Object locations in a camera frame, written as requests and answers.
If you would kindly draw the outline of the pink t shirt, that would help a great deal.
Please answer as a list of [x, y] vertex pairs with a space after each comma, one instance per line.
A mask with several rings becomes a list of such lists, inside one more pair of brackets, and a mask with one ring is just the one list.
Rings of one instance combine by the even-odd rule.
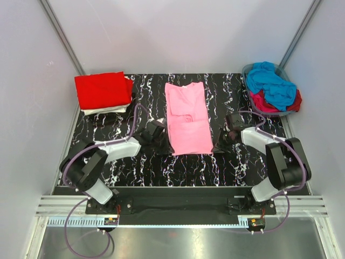
[[211, 154], [213, 149], [204, 84], [165, 84], [167, 126], [173, 155]]

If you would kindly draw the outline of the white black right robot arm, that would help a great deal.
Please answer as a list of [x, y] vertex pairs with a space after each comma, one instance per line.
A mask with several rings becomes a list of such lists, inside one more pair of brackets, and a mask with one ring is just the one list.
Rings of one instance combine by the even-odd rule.
[[302, 189], [312, 174], [301, 141], [267, 133], [260, 125], [246, 124], [242, 113], [226, 115], [212, 152], [226, 153], [234, 144], [243, 144], [266, 156], [267, 177], [251, 188], [248, 200], [254, 204], [263, 203]]

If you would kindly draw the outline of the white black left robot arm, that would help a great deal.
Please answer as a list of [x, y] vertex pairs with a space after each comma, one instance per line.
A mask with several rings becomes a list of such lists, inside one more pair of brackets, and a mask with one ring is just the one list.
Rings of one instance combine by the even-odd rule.
[[59, 166], [65, 185], [77, 189], [101, 205], [115, 200], [115, 193], [100, 179], [107, 163], [133, 158], [138, 154], [171, 154], [167, 120], [150, 121], [146, 127], [126, 139], [113, 141], [81, 140], [64, 158]]

